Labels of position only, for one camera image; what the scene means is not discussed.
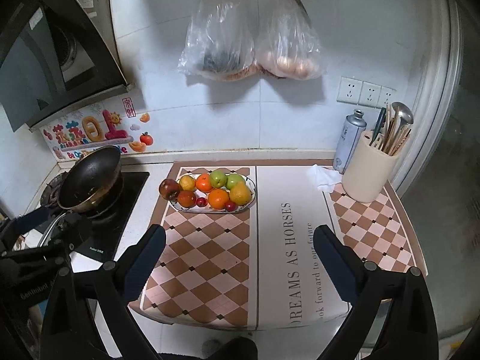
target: power socket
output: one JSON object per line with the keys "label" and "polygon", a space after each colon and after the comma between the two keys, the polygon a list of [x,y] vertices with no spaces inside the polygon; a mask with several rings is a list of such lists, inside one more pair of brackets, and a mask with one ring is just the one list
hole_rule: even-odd
{"label": "power socket", "polygon": [[358,104],[368,105],[369,107],[376,107],[378,99],[380,98],[380,85],[375,85],[370,82],[363,81],[360,92],[360,100]]}
{"label": "power socket", "polygon": [[395,101],[395,95],[397,91],[392,88],[382,86],[380,89],[380,98],[378,99],[377,108],[383,108],[387,106],[387,103],[392,104]]}
{"label": "power socket", "polygon": [[357,104],[362,90],[362,82],[357,79],[342,77],[340,89],[338,90],[337,101]]}

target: plastic bag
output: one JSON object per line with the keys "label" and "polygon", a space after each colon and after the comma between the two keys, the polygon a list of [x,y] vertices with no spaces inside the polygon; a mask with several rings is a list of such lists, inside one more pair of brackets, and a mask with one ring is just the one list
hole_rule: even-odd
{"label": "plastic bag", "polygon": [[180,72],[235,81],[258,70],[245,1],[200,0],[188,28]]}
{"label": "plastic bag", "polygon": [[272,0],[271,14],[260,28],[255,58],[277,77],[311,80],[325,72],[320,39],[295,0]]}

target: gas stove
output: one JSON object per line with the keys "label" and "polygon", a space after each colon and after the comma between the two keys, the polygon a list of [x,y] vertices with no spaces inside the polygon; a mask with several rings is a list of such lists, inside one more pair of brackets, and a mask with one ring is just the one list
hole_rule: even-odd
{"label": "gas stove", "polygon": [[[130,214],[149,175],[149,172],[121,173],[121,177],[102,204],[95,211],[82,214],[92,223],[92,235],[74,251],[101,263],[113,259]],[[48,207],[51,212],[51,219],[36,228],[42,234],[52,221],[64,212],[57,204],[57,197],[59,186],[65,176],[66,173],[63,173],[54,178],[46,186],[40,199],[40,204]],[[52,237],[58,231],[60,231],[58,228],[54,228]]]}

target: table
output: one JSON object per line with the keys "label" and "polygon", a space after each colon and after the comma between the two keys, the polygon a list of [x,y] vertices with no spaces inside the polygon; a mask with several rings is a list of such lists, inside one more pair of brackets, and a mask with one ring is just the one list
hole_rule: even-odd
{"label": "table", "polygon": [[305,326],[346,315],[350,305],[313,249],[321,224],[363,260],[400,272],[416,265],[426,274],[413,228],[388,183],[371,204],[355,202],[340,184],[331,194],[316,190],[306,175],[313,163],[174,164],[173,179],[215,169],[248,176],[257,199],[239,214],[192,214],[159,198],[151,223],[165,228],[167,247],[130,306],[159,322],[217,329]]}

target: black pan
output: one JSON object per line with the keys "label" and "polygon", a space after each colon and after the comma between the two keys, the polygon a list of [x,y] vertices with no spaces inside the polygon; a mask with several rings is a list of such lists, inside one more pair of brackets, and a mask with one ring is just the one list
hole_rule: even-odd
{"label": "black pan", "polygon": [[64,210],[95,209],[117,181],[121,163],[116,146],[104,146],[78,161],[63,180],[58,205]]}

